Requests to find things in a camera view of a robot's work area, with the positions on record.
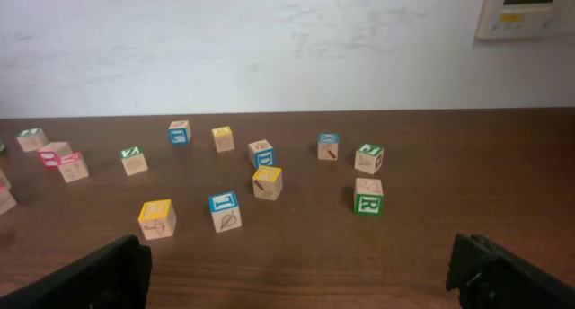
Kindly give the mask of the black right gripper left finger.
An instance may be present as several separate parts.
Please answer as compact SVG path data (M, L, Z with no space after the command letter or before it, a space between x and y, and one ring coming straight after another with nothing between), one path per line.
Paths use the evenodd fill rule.
M125 235L1 297L3 308L144 308L151 248Z

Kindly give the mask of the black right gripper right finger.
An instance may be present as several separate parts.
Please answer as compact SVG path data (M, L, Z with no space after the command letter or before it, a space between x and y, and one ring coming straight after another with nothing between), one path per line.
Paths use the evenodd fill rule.
M574 289L482 235L457 234L446 290L464 309L574 309Z

